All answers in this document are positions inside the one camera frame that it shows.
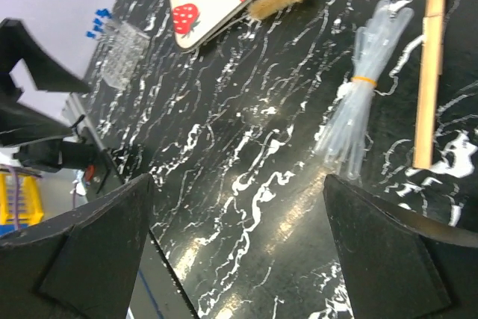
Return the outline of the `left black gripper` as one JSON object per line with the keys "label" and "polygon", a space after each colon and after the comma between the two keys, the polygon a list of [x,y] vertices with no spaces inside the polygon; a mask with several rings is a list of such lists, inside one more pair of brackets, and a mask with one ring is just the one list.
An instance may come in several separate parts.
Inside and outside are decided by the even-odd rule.
{"label": "left black gripper", "polygon": [[87,83],[43,51],[20,19],[3,19],[1,147],[19,146],[19,150],[13,153],[14,160],[23,167],[47,173],[56,173],[62,169],[85,170],[93,165],[100,153],[95,144],[61,140],[72,135],[69,126],[17,102],[16,95],[22,91],[14,84],[10,73],[19,61],[25,62],[38,90],[90,92]]}

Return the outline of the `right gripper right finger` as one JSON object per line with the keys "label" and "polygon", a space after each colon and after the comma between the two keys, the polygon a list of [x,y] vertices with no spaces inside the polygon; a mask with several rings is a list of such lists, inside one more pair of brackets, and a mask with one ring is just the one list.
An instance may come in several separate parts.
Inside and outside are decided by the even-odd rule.
{"label": "right gripper right finger", "polygon": [[477,233],[328,175],[323,198],[356,318],[476,318]]}

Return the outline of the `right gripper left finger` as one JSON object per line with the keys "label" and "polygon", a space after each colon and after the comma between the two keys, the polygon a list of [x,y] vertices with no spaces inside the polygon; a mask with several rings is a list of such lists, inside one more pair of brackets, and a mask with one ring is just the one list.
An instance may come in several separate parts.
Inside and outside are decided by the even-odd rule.
{"label": "right gripper left finger", "polygon": [[126,318],[154,183],[107,195],[1,237],[2,318]]}

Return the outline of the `clear test tube rack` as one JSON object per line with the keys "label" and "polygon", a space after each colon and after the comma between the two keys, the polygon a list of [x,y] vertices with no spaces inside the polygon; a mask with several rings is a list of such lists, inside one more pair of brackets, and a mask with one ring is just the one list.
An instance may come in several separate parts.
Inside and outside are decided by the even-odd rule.
{"label": "clear test tube rack", "polygon": [[117,20],[106,22],[104,31],[108,51],[100,75],[108,86],[125,90],[139,60],[146,53],[150,36],[128,22]]}

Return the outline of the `clear plastic pipettes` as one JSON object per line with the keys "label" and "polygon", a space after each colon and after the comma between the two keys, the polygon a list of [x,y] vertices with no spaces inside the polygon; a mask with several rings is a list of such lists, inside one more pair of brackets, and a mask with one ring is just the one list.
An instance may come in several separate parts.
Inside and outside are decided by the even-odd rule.
{"label": "clear plastic pipettes", "polygon": [[350,181],[360,176],[379,77],[413,16],[410,7],[395,10],[390,0],[381,0],[372,17],[356,31],[352,77],[314,147],[325,166]]}

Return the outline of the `wooden test tube clamp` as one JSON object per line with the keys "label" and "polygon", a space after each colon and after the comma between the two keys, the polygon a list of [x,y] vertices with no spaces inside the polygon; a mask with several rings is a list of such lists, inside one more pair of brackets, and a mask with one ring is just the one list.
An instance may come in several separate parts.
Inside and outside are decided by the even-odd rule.
{"label": "wooden test tube clamp", "polygon": [[415,122],[413,167],[432,165],[438,80],[441,75],[446,0],[426,0]]}

